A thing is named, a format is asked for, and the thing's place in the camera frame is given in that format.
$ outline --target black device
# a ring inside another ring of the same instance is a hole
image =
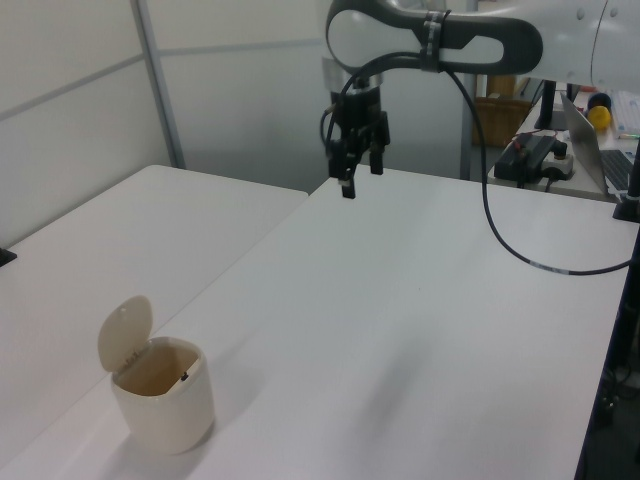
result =
[[[6,265],[12,260],[15,260],[16,258],[18,258],[18,256],[15,253],[0,248],[0,267]]]
[[[569,83],[567,85],[567,98],[572,102],[576,99],[580,91],[579,85]],[[540,100],[540,116],[536,121],[535,127],[540,130],[559,130],[567,129],[567,120],[563,111],[554,111],[553,103],[556,97],[556,82],[545,80],[542,86],[542,99]]]
[[[495,177],[517,182],[519,187],[538,180],[542,161],[555,143],[553,137],[521,133],[498,159]]]

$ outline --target black cable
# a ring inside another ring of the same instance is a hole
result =
[[[469,109],[471,110],[471,115],[473,116],[473,121],[475,122],[476,128],[478,129],[478,136],[480,137],[480,163],[482,168],[482,203],[484,206],[484,213],[487,217],[487,221],[489,222],[489,227],[491,227],[491,231],[493,232],[493,235],[496,237],[500,245],[502,245],[511,255],[523,261],[524,263],[531,265],[532,267],[536,267],[541,270],[545,270],[547,272],[559,273],[562,275],[580,276],[580,277],[591,276],[591,275],[601,275],[604,273],[610,273],[610,272],[615,272],[617,270],[622,270],[623,268],[626,268],[629,265],[631,265],[631,260],[627,260],[624,263],[620,263],[612,267],[600,268],[596,270],[566,270],[566,269],[550,267],[548,265],[534,262],[533,260],[528,259],[524,255],[518,253],[516,250],[511,248],[511,246],[502,238],[502,236],[498,232],[498,229],[496,228],[496,225],[493,222],[491,211],[489,209],[489,198],[487,193],[487,183],[488,183],[487,146],[485,144],[484,131],[482,130],[482,123],[480,122],[478,111],[476,110],[476,107],[473,104],[473,100],[471,100],[471,97],[469,97],[467,90],[464,88],[464,85],[462,85],[458,77],[456,77],[454,73],[446,66],[444,67],[443,71],[446,72],[447,75],[449,75],[449,77],[451,77],[451,79],[454,81],[454,83],[460,90],[460,93],[462,93],[462,96],[464,97]]]
[[[327,139],[324,136],[324,121],[327,119],[329,114],[333,112],[333,105],[327,108],[324,112],[322,112],[322,118],[320,118],[320,139],[322,140],[322,144],[327,144]]]
[[[556,181],[555,178],[549,177],[549,181],[547,182],[547,186],[544,187],[544,193],[549,193],[549,191],[551,190],[551,184],[553,182],[555,182],[555,181]]]

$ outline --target white container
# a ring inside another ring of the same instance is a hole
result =
[[[213,395],[202,350],[177,338],[149,340],[146,297],[133,297],[105,320],[98,337],[102,366],[131,434],[162,453],[193,447],[213,423]]]

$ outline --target keyboard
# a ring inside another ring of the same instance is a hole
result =
[[[609,179],[613,188],[625,191],[629,188],[629,176],[633,164],[620,150],[600,150],[604,176]]]

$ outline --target electronic equipment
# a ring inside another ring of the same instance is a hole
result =
[[[518,135],[496,162],[496,178],[517,182],[518,187],[533,183],[541,177],[542,162],[551,151],[556,139],[530,133]]]
[[[325,86],[341,127],[340,140],[328,134],[325,147],[330,175],[338,178],[344,196],[355,197],[355,168],[366,151],[374,156],[374,173],[382,171],[389,140],[379,100],[384,71],[526,73],[570,84],[638,89],[640,67],[629,59],[640,43],[640,4],[632,0],[513,1],[486,14],[412,10],[400,3],[316,0],[325,19]],[[356,73],[357,81],[348,84]]]
[[[632,164],[620,150],[600,150],[595,128],[564,95],[562,104],[567,119],[571,145],[576,157],[600,191],[607,195],[626,193]],[[607,180],[615,191],[610,191]]]
[[[579,91],[579,85],[569,83],[567,85],[567,98],[572,102],[575,101]],[[558,131],[567,129],[567,120],[564,116],[564,111],[554,109],[555,98],[556,82],[545,80],[542,85],[542,98],[540,99],[540,116],[534,125],[535,128]]]
[[[10,252],[9,250],[3,250],[0,248],[0,267],[6,265],[7,263],[15,260],[18,256],[15,253]]]

